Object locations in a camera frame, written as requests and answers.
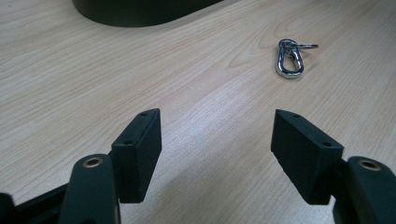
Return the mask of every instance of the carabiner gate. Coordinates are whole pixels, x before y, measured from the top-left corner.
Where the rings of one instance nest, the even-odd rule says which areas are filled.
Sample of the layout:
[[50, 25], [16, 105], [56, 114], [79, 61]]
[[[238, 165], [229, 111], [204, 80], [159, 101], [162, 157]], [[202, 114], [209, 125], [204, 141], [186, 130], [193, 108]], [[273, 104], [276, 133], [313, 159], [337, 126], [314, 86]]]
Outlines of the carabiner gate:
[[[282, 39], [279, 41], [279, 54], [277, 57], [276, 71], [284, 78], [294, 79], [300, 76], [304, 71], [303, 59], [300, 56], [299, 49], [316, 49], [318, 45], [313, 44], [297, 44], [291, 39]], [[290, 71], [285, 68], [283, 62], [285, 55], [288, 54], [294, 62], [295, 71]]]

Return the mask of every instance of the screw hole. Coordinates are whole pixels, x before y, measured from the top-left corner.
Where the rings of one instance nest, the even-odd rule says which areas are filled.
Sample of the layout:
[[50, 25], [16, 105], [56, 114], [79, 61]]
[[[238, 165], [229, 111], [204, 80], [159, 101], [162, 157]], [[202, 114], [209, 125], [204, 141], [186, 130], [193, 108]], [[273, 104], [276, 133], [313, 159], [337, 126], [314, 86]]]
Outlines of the screw hole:
[[96, 158], [90, 158], [90, 159], [84, 161], [84, 163], [82, 165], [86, 168], [92, 168], [92, 167], [100, 165], [100, 163], [102, 163], [102, 162], [103, 162], [102, 158], [96, 157]]
[[325, 147], [332, 147], [332, 144], [331, 143], [328, 143], [328, 142], [324, 142], [324, 143], [322, 143], [323, 144], [323, 146], [325, 146]]
[[127, 146], [133, 146], [134, 145], [134, 140], [125, 140], [122, 143], [124, 145], [127, 145]]
[[358, 164], [367, 170], [371, 170], [371, 171], [380, 171], [381, 170], [381, 167], [372, 161], [358, 161]]

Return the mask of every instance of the wood grain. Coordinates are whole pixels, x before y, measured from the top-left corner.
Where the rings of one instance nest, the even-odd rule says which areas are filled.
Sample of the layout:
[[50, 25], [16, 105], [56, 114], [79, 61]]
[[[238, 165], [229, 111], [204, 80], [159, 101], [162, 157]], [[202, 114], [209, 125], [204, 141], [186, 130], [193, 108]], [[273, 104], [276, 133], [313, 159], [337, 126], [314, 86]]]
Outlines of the wood grain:
[[[304, 75], [275, 70], [277, 42]], [[0, 3], [0, 191], [16, 203], [107, 153], [140, 111], [162, 111], [163, 153], [123, 223], [333, 223], [270, 151], [277, 108], [396, 171], [396, 2], [232, 0], [146, 28], [90, 21], [64, 0]]]

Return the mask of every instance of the metal carabiner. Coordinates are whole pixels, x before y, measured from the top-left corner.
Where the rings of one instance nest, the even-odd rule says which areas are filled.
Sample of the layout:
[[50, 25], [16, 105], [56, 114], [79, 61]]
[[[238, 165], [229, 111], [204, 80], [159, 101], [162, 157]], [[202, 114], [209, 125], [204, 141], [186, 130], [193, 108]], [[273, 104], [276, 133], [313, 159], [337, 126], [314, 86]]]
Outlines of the metal carabiner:
[[[276, 71], [284, 78], [294, 79], [300, 76], [304, 71], [303, 59], [300, 56], [299, 49], [316, 49], [318, 45], [313, 44], [297, 44], [294, 40], [282, 39], [279, 41], [279, 54], [277, 56]], [[285, 54], [288, 54], [294, 62], [295, 71], [290, 71], [285, 68], [283, 62]]]

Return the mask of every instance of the carabiner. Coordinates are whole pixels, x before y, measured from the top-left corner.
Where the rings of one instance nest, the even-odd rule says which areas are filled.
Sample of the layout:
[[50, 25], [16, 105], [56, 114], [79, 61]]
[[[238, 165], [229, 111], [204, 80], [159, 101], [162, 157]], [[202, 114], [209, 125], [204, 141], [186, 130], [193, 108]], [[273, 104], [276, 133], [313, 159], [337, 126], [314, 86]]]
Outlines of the carabiner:
[[[294, 79], [300, 76], [304, 71], [303, 59], [300, 56], [299, 49], [316, 49], [318, 45], [313, 44], [297, 44], [294, 40], [282, 39], [279, 41], [279, 54], [277, 56], [276, 71], [284, 78]], [[285, 54], [288, 54], [294, 62], [295, 71], [285, 68], [283, 62]]]

